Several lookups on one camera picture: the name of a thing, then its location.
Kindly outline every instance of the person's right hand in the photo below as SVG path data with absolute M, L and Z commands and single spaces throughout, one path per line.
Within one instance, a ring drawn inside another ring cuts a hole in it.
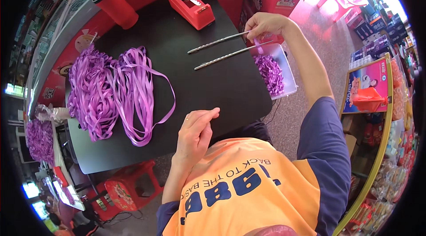
M 262 39 L 267 33 L 283 35 L 289 23 L 294 23 L 281 14 L 256 12 L 245 24 L 245 30 L 249 31 L 247 39 L 253 43 L 254 38 Z

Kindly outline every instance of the metal chopstick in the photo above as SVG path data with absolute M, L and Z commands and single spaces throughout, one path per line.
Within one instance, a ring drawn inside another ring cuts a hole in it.
M 238 51 L 236 51 L 236 52 L 233 52 L 233 53 L 231 53 L 231 54 L 228 54 L 228 55 L 226 55 L 226 56 L 223 56 L 223 57 L 220 57 L 220 58 L 216 58 L 216 59 L 214 59 L 214 60 L 212 60 L 212 61 L 209 61 L 209 62 L 205 62 L 205 63 L 201 64 L 200 66 L 195 67 L 195 68 L 194 68 L 194 70 L 198 70 L 198 69 L 204 68 L 204 67 L 209 66 L 210 64 L 213 64 L 213 63 L 215 63 L 215 62 L 218 62 L 218 61 L 224 60 L 224 59 L 226 59 L 226 58 L 232 57 L 232 56 L 234 56 L 234 55 L 237 55 L 237 54 L 242 53 L 242 52 L 244 52 L 244 51 L 247 51 L 247 50 L 249 50 L 249 49 L 252 49 L 252 48 L 255 48 L 255 47 L 259 47 L 259 46 L 262 46 L 262 45 L 264 45 L 264 44 L 268 44 L 268 43 L 270 43 L 270 42 L 272 42 L 272 41 L 273 41 L 273 40 L 268 41 L 268 42 L 264 42 L 264 43 L 262 43 L 262 44 L 260 44 L 260 45 L 258 45 L 258 46 L 247 47 L 247 48 L 244 48 L 244 49 L 238 50 Z
M 216 40 L 216 41 L 214 41 L 214 42 L 211 42 L 211 43 L 208 43 L 208 44 L 202 45 L 201 47 L 197 47 L 197 48 L 194 48 L 194 49 L 192 49 L 192 50 L 188 51 L 188 54 L 191 54 L 191 53 L 193 53 L 193 52 L 195 52 L 195 51 L 199 51 L 200 49 L 204 49 L 204 48 L 206 48 L 206 47 L 210 47 L 210 46 L 212 46 L 212 45 L 216 45 L 217 43 L 220 43 L 220 42 L 223 42 L 223 41 L 227 41 L 228 39 L 231 39 L 231 38 L 233 38 L 233 37 L 237 37 L 237 36 L 240 36 L 240 35 L 247 34 L 248 32 L 250 32 L 250 31 L 244 31 L 244 32 L 239 33 L 239 34 L 236 34 L 236 35 L 230 35 L 230 36 L 227 36 L 227 37 L 225 37 L 225 38 L 222 38 L 222 39 Z

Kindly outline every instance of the black table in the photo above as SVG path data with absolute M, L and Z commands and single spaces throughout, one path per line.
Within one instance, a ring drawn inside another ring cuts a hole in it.
M 267 115 L 272 108 L 268 90 L 249 52 L 228 58 L 195 71 L 199 64 L 245 47 L 236 38 L 195 54 L 187 51 L 214 40 L 234 35 L 237 29 L 217 0 L 202 0 L 213 9 L 216 21 L 197 31 L 172 9 L 168 0 L 157 0 L 137 11 L 135 26 L 123 30 L 116 25 L 95 47 L 113 58 L 131 47 L 144 45 L 152 68 L 165 74 L 176 94 L 176 109 L 163 124 L 154 128 L 151 141 L 144 147 L 134 146 L 124 132 L 121 119 L 113 135 L 93 143 L 89 133 L 78 128 L 75 118 L 68 120 L 72 145 L 84 174 L 123 167 L 175 152 L 178 131 L 186 114 L 193 110 L 221 108 L 213 120 L 213 137 L 220 136 Z M 171 108 L 173 95 L 167 81 L 158 76 L 154 83 L 154 122 Z M 66 98 L 70 92 L 67 80 Z M 135 113 L 135 127 L 142 129 Z

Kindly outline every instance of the person's left hand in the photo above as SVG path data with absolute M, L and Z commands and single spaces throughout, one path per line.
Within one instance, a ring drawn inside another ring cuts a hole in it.
M 196 110 L 186 115 L 179 131 L 176 153 L 172 163 L 191 169 L 205 155 L 212 137 L 210 121 L 219 116 L 220 108 Z

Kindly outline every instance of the red chair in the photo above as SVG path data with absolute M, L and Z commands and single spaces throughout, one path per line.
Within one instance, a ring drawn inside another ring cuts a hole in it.
M 104 182 L 99 183 L 96 186 L 96 189 L 98 190 L 99 194 L 103 193 L 104 191 L 106 191 L 105 183 Z M 95 198 L 96 196 L 97 196 L 96 192 L 93 189 L 89 189 L 89 192 L 82 199 L 90 200 Z M 93 210 L 98 214 L 99 219 L 101 221 L 110 220 L 111 218 L 113 218 L 115 215 L 117 215 L 118 213 L 122 211 L 115 204 L 110 205 L 110 202 L 105 198 L 105 196 L 101 196 L 99 200 L 102 201 L 102 203 L 98 202 L 98 200 L 94 200 L 91 202 L 91 205 L 93 206 Z
M 327 0 L 319 0 L 317 7 L 321 8 L 321 6 Z M 333 15 L 333 21 L 338 21 L 348 10 L 352 9 L 355 6 L 365 6 L 366 3 L 362 3 L 363 0 L 335 0 L 339 5 L 338 11 Z
M 163 191 L 152 171 L 155 165 L 153 160 L 124 167 L 117 171 L 109 180 L 105 181 L 105 188 L 116 206 L 126 211 L 136 211 L 148 204 L 154 197 Z M 136 186 L 136 181 L 144 173 L 148 174 L 154 186 L 150 196 L 143 196 L 143 192 Z

